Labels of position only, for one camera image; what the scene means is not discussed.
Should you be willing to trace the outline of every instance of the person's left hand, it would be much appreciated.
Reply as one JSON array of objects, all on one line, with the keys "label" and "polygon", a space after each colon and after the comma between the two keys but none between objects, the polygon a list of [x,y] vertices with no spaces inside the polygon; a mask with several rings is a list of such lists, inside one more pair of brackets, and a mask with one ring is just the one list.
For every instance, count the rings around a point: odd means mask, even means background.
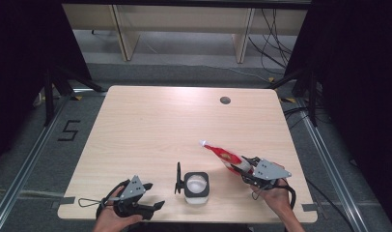
[{"label": "person's left hand", "polygon": [[[123,187],[117,188],[113,193],[112,197],[116,197],[118,192],[122,190]],[[127,226],[137,223],[142,220],[142,216],[133,215],[129,217],[119,217],[114,212],[113,206],[105,206],[99,214],[97,223],[94,227],[94,232],[118,232],[126,228]]]}]

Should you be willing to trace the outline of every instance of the red packet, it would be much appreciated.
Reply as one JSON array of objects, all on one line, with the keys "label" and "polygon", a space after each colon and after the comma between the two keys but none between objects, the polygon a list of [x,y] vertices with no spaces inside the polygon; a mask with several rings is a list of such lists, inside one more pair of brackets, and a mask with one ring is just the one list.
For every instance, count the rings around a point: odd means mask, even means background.
[{"label": "red packet", "polygon": [[236,173],[239,175],[239,173],[236,172],[236,170],[232,167],[232,165],[240,168],[241,170],[243,170],[247,173],[253,173],[253,166],[247,160],[243,159],[242,157],[240,157],[236,154],[233,154],[231,152],[228,152],[228,151],[224,150],[223,148],[212,147],[208,144],[208,142],[206,140],[201,140],[200,144],[203,147],[213,151],[220,158],[220,160],[222,160],[224,165],[233,173]]}]

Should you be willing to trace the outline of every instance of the light wood table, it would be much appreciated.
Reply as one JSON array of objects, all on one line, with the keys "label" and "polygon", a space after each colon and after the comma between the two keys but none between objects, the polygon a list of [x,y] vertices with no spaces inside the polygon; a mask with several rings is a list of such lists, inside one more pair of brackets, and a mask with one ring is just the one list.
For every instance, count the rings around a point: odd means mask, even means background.
[{"label": "light wood table", "polygon": [[[230,98],[229,104],[220,101]],[[79,198],[100,200],[121,181],[138,175],[153,183],[141,204],[165,200],[152,221],[279,222],[264,200],[254,200],[240,176],[230,172],[199,140],[238,155],[275,161],[292,172],[297,199],[294,212],[301,222],[314,222],[312,204],[279,100],[273,90],[193,87],[113,86],[75,168],[60,218],[94,219],[97,206],[81,208]],[[205,171],[210,196],[204,205],[189,205],[183,192],[174,194],[177,162],[182,176]]]}]

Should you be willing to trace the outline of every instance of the desk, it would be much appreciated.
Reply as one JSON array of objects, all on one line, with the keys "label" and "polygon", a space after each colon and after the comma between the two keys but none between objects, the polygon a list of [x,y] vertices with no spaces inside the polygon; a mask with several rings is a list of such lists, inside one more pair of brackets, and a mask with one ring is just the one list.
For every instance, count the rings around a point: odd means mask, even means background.
[{"label": "desk", "polygon": [[[229,104],[220,98],[231,99]],[[62,205],[60,218],[94,219],[97,207],[81,208],[79,198],[100,200],[121,181],[138,175],[153,183],[141,204],[165,200],[152,221],[279,222],[265,201],[255,201],[251,189],[225,168],[199,140],[246,157],[282,163],[297,193],[294,212],[301,222],[314,222],[313,204],[277,95],[273,90],[114,86],[92,128]],[[210,197],[205,205],[185,203],[174,194],[177,162],[182,175],[205,171]]]}]

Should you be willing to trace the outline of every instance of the hand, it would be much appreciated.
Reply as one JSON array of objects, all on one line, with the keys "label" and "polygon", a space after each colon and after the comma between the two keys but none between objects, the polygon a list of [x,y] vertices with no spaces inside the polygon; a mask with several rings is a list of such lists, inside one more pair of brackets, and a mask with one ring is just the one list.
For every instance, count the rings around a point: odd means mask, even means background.
[{"label": "hand", "polygon": [[[123,187],[117,188],[113,193],[112,197],[116,197],[118,192]],[[115,214],[113,206],[105,206],[99,214],[97,223],[94,227],[94,232],[118,232],[126,228],[127,226],[137,223],[142,220],[142,216],[133,215],[130,217],[119,217]]]},{"label": "hand", "polygon": [[[287,181],[284,179],[277,180],[278,186],[286,186]],[[255,186],[250,186],[251,189],[258,193],[267,203],[268,207],[283,221],[286,229],[290,232],[301,232],[304,228],[295,217],[295,214],[290,207],[289,192],[284,188],[273,188],[269,190],[261,190]]]}]

